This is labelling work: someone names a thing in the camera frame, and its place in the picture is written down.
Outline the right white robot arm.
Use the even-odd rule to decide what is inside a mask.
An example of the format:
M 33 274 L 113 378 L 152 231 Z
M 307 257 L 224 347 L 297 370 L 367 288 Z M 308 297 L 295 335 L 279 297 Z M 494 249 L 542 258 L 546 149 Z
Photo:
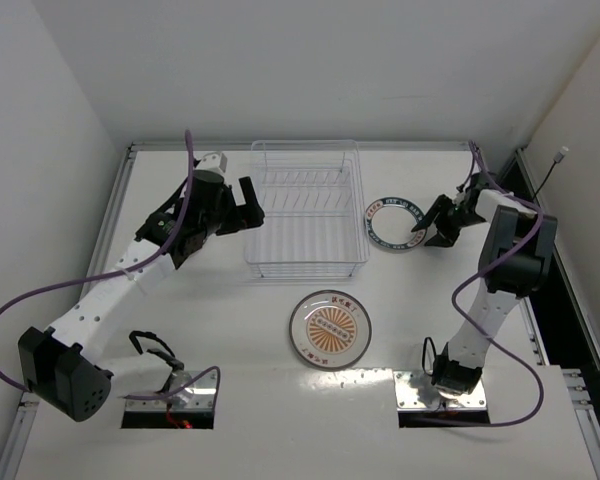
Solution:
M 430 373 L 432 385 L 457 395 L 474 390 L 504 320 L 546 282 L 558 229 L 556 217 L 492 188 L 485 173 L 475 173 L 455 198 L 438 196 L 412 230 L 433 226 L 435 234 L 425 245 L 450 248 L 462 229 L 483 223 L 489 231 L 478 260 L 476 297 Z

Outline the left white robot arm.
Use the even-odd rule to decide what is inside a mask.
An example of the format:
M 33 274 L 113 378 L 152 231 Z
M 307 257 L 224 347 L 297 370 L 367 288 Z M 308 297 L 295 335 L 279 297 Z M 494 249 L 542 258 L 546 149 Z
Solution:
M 236 203 L 222 173 L 192 171 L 151 213 L 114 268 L 69 312 L 18 341 L 26 387 L 76 422 L 91 418 L 111 397 L 162 400 L 183 363 L 166 348 L 105 360 L 112 335 L 156 286 L 199 251 L 212 235 L 259 228 L 265 214 L 250 177 L 239 180 Z

